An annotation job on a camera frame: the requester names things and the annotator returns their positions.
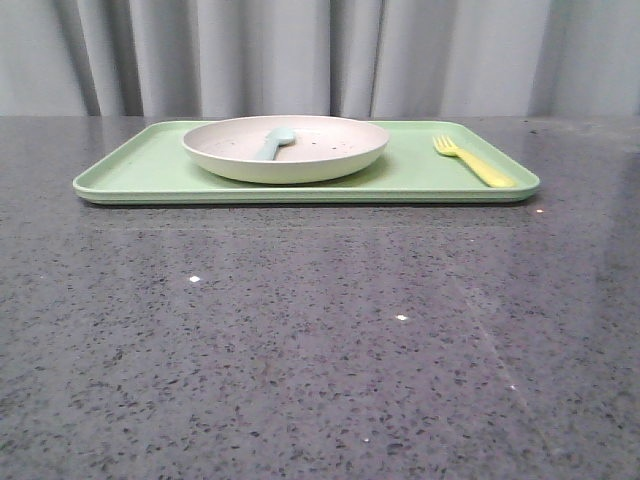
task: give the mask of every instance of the spoon handle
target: spoon handle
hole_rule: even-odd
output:
[[[267,138],[263,147],[255,154],[254,160],[275,160],[276,152],[278,151],[278,141],[272,138]]]

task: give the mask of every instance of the fork handle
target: fork handle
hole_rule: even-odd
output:
[[[458,149],[456,153],[458,154],[458,157],[460,157],[460,159],[490,187],[509,188],[516,186],[516,182],[511,177],[505,175],[500,170],[493,168],[484,160],[476,157],[473,153],[462,148]]]

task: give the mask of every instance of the plate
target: plate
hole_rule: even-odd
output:
[[[292,128],[293,144],[275,160],[252,160],[277,127]],[[316,115],[269,115],[223,120],[187,132],[182,146],[202,168],[244,182],[296,184],[343,177],[371,165],[389,133],[369,122]]]

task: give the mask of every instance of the curtain fold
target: curtain fold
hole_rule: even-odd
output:
[[[0,0],[0,115],[640,114],[637,0]]]

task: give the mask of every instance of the tray rim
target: tray rim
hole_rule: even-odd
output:
[[[353,187],[315,187],[307,184],[304,187],[300,185],[264,185],[262,187],[253,186],[251,188],[225,188],[225,189],[176,189],[166,198],[167,193],[163,192],[165,198],[157,198],[159,193],[152,189],[140,189],[135,192],[119,191],[113,189],[96,189],[82,184],[83,180],[91,177],[100,171],[114,156],[126,148],[140,142],[141,139],[151,134],[154,130],[173,129],[184,124],[207,124],[215,123],[218,120],[201,120],[201,119],[182,119],[182,120],[166,120],[154,122],[147,125],[140,132],[133,135],[121,145],[106,154],[93,165],[86,168],[78,174],[72,181],[72,186],[76,194],[91,203],[102,205],[201,205],[201,204],[278,204],[278,203],[368,203],[368,204],[386,204],[386,203],[414,203],[414,204],[437,204],[437,203],[459,203],[459,204],[493,204],[493,203],[517,203],[526,200],[534,195],[540,187],[540,178],[531,170],[512,159],[509,155],[502,152],[493,144],[476,134],[470,128],[463,124],[452,121],[440,120],[366,120],[370,123],[380,125],[406,125],[406,124],[437,124],[451,126],[462,129],[466,135],[473,136],[489,145],[493,150],[499,152],[510,162],[514,163],[526,173],[531,182],[526,187],[511,187],[489,190],[487,188],[476,189],[452,189],[452,188],[429,188],[429,189],[403,189],[403,188],[380,188],[367,187],[354,189]],[[305,189],[305,195],[301,197],[300,189]],[[460,193],[464,192],[465,197],[460,197]],[[487,192],[498,193],[499,195],[487,195]],[[278,194],[278,198],[273,198],[273,194]]]

